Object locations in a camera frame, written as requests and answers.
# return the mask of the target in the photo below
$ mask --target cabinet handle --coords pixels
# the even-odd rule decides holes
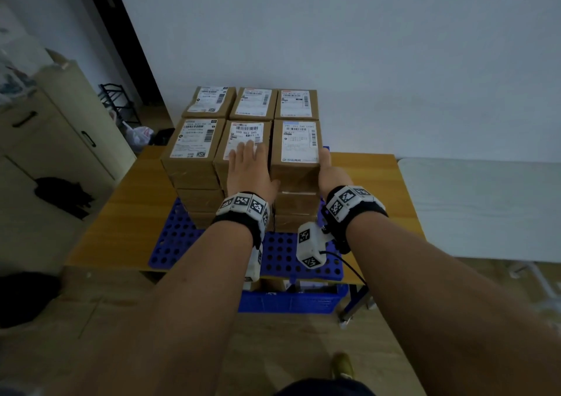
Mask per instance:
[[[33,117],[37,116],[37,111],[31,111],[29,113],[29,115],[27,117],[25,117],[22,121],[18,121],[18,123],[13,123],[12,127],[15,127],[16,129],[18,127],[23,126],[25,123],[27,123],[28,121],[30,121]]]
[[[86,132],[84,132],[82,130],[82,135],[84,135],[85,137],[87,137],[90,140],[90,144],[92,145],[92,147],[96,147],[97,145],[95,144],[94,140],[90,137],[90,135],[88,135]]]

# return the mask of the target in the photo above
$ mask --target forearm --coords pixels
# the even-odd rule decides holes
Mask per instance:
[[[209,227],[121,324],[81,394],[214,394],[251,246],[244,225]]]
[[[347,239],[427,392],[471,394],[494,384],[515,394],[524,386],[505,377],[528,369],[533,379],[524,383],[552,384],[560,340],[499,286],[378,213],[357,216]]]

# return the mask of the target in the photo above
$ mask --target plastic bag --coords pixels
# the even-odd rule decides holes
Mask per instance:
[[[130,145],[132,151],[142,152],[144,147],[150,142],[150,138],[154,134],[154,131],[150,129],[150,127],[146,126],[132,128],[124,121],[123,124],[127,128],[124,138]]]

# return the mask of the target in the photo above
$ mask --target black cable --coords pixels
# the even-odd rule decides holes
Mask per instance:
[[[364,278],[362,278],[362,277],[359,275],[359,273],[356,272],[356,271],[354,270],[354,268],[353,268],[351,265],[349,265],[341,256],[339,256],[339,254],[335,254],[335,253],[333,253],[332,251],[320,251],[319,253],[320,253],[320,254],[331,254],[332,256],[335,256],[336,258],[339,258],[339,259],[341,260],[341,262],[345,263],[345,264],[349,267],[349,269],[350,269],[351,271],[354,272],[354,274],[364,283],[364,285],[368,286],[368,284],[366,283],[366,281],[364,280]]]

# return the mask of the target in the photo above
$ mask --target shoe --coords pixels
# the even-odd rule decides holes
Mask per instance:
[[[354,369],[352,368],[351,358],[347,353],[336,353],[331,359],[331,377],[333,380],[346,378],[354,380]]]

